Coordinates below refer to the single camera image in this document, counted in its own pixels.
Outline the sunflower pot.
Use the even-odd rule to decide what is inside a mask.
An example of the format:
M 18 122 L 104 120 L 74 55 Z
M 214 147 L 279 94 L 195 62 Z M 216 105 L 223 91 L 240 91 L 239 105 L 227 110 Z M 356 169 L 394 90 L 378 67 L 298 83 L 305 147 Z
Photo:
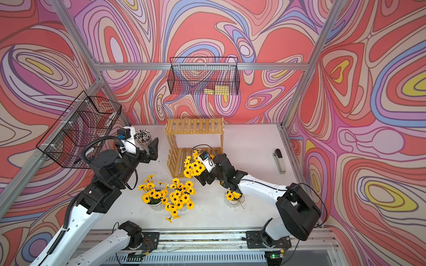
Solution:
M 148 175 L 144 182 L 138 186 L 143 192 L 142 200 L 150 207 L 159 207 L 168 203 L 169 184 L 154 180 L 155 175 Z
M 242 207 L 243 203 L 245 201 L 245 198 L 242 194 L 239 194 L 237 192 L 232 192 L 230 190 L 225 192 L 225 202 L 229 207 Z
M 180 218 L 180 212 L 191 210 L 195 207 L 192 196 L 195 196 L 196 190 L 191 181 L 182 183 L 178 178 L 173 178 L 171 184 L 160 190 L 161 203 L 164 206 L 168 216 L 165 218 L 168 222 Z
M 209 177 L 210 173 L 207 172 L 205 166 L 198 159 L 199 155 L 203 150 L 194 150 L 191 156 L 187 156 L 184 160 L 184 170 L 183 174 L 186 178 L 201 178 L 201 177 Z

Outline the wooden two-tier shelf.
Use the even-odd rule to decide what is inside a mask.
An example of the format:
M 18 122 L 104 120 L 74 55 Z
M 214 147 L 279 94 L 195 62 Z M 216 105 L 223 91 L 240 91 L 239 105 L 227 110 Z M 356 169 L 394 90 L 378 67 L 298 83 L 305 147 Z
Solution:
M 220 136 L 220 145 L 212 147 L 202 141 L 188 147 L 178 145 L 177 136 L 207 137 Z M 184 178 L 185 160 L 193 154 L 194 150 L 207 151 L 211 155 L 224 152 L 225 122 L 223 118 L 217 119 L 168 119 L 165 136 L 170 146 L 167 167 L 173 178 Z

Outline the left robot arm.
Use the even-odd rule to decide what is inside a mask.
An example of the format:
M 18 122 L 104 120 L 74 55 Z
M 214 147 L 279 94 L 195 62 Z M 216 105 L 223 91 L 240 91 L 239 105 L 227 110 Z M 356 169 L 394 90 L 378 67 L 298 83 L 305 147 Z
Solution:
M 105 240 L 73 258 L 86 235 L 110 210 L 128 188 L 140 163 L 148 164 L 158 158 L 159 139 L 148 144 L 148 150 L 127 151 L 128 140 L 103 136 L 90 142 L 81 152 L 81 159 L 94 172 L 92 182 L 69 203 L 64 224 L 32 262 L 34 266 L 99 266 L 114 253 L 129 248 L 155 250 L 154 243 L 145 239 L 142 229 L 126 221 Z

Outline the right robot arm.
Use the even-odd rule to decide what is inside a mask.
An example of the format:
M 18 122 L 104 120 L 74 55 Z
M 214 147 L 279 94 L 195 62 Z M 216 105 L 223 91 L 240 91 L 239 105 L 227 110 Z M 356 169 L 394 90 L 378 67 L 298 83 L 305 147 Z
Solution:
M 253 196 L 277 208 L 279 218 L 270 218 L 259 231 L 246 232 L 245 241 L 249 249 L 291 247 L 290 237 L 307 241 L 321 218 L 321 211 L 296 183 L 288 186 L 271 184 L 255 178 L 247 172 L 236 170 L 226 154 L 211 157 L 203 151 L 195 158 L 191 167 L 194 177 L 203 185 L 219 181 L 220 186 L 230 192 L 229 199 L 236 195 Z

